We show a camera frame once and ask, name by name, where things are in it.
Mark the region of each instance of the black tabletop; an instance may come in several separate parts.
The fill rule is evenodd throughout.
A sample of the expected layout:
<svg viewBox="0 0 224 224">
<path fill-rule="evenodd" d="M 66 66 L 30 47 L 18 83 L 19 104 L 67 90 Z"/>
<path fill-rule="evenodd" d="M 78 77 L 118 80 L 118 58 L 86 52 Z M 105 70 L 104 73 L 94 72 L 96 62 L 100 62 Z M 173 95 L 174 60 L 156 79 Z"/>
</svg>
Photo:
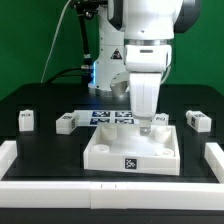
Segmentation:
<svg viewBox="0 0 224 224">
<path fill-rule="evenodd" d="M 26 109 L 34 110 L 35 131 L 20 133 L 19 111 Z M 206 142 L 217 142 L 221 147 L 224 144 L 224 97 L 213 88 L 201 85 L 161 86 L 157 113 L 169 114 L 169 124 L 177 129 L 181 157 L 180 176 L 177 177 L 84 170 L 82 153 L 95 128 L 78 127 L 69 136 L 56 134 L 55 121 L 65 112 L 74 110 L 130 110 L 130 103 L 128 98 L 91 95 L 87 88 L 78 84 L 24 85 L 2 100 L 0 144 L 5 140 L 16 140 L 18 147 L 18 157 L 3 180 L 218 183 L 204 159 Z M 212 118 L 211 132 L 197 133 L 189 127 L 185 117 L 188 110 L 202 111 Z M 223 215 L 224 212 L 214 211 L 0 209 L 0 217 L 10 223 L 16 223 L 17 218 L 22 218 L 23 223 L 29 220 L 44 223 L 45 219 L 40 216 L 47 217 L 47 223 L 61 223 L 61 217 L 66 217 L 67 223 L 75 220 L 78 223 L 221 223 Z"/>
</svg>

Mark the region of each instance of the green backdrop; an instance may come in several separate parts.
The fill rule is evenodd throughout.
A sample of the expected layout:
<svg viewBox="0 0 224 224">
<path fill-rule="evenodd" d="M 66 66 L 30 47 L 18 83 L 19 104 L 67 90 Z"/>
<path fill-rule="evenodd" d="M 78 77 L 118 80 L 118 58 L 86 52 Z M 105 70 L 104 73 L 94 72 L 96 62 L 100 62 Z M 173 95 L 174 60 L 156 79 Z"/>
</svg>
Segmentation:
<svg viewBox="0 0 224 224">
<path fill-rule="evenodd" d="M 61 11 L 67 0 L 1 0 L 0 99 L 26 83 L 40 82 Z M 200 20 L 176 35 L 167 83 L 203 84 L 224 95 L 223 0 L 202 0 Z M 93 58 L 98 54 L 97 20 L 87 23 Z M 67 9 L 46 78 L 83 62 L 75 11 Z M 60 80 L 78 82 L 78 78 Z"/>
</svg>

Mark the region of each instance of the blue light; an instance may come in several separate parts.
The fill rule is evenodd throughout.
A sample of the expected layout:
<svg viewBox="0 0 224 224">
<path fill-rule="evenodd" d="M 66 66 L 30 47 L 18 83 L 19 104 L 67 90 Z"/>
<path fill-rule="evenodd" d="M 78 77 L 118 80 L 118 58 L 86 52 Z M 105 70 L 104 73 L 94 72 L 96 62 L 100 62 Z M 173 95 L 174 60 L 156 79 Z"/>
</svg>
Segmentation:
<svg viewBox="0 0 224 224">
<path fill-rule="evenodd" d="M 93 85 L 96 84 L 96 62 L 93 63 Z"/>
</svg>

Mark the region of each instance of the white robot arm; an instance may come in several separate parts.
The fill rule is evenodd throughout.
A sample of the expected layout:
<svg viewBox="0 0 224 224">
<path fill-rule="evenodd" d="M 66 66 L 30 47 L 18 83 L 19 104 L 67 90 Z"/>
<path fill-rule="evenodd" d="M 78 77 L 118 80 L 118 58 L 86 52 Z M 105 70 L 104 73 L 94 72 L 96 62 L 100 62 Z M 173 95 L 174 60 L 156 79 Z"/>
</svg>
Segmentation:
<svg viewBox="0 0 224 224">
<path fill-rule="evenodd" d="M 122 17 L 114 12 L 116 4 L 123 9 Z M 171 64 L 168 41 L 174 38 L 175 24 L 179 32 L 192 26 L 200 14 L 200 1 L 109 0 L 108 9 L 112 23 L 114 14 L 122 20 L 133 115 L 150 120 L 156 112 L 162 75 Z"/>
</svg>

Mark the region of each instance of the small white block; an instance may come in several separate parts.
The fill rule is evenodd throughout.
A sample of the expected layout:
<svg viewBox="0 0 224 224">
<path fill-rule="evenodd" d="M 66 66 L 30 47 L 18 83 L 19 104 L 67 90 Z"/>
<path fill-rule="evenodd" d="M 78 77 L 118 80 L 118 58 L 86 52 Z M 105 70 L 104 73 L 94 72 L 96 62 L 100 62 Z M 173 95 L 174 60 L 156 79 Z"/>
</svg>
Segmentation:
<svg viewBox="0 0 224 224">
<path fill-rule="evenodd" d="M 17 157 L 15 141 L 5 141 L 0 147 L 0 180 Z"/>
<path fill-rule="evenodd" d="M 156 114 L 152 120 L 152 125 L 167 126 L 169 124 L 168 114 Z"/>
<path fill-rule="evenodd" d="M 24 110 L 19 113 L 19 131 L 34 130 L 33 110 Z"/>
<path fill-rule="evenodd" d="M 56 121 L 57 134 L 70 135 L 78 126 L 78 113 L 65 113 Z"/>
<path fill-rule="evenodd" d="M 224 152 L 217 143 L 206 143 L 205 159 L 219 183 L 224 183 Z"/>
<path fill-rule="evenodd" d="M 197 132 L 210 132 L 212 119 L 201 111 L 187 111 L 187 124 L 190 125 Z"/>
</svg>

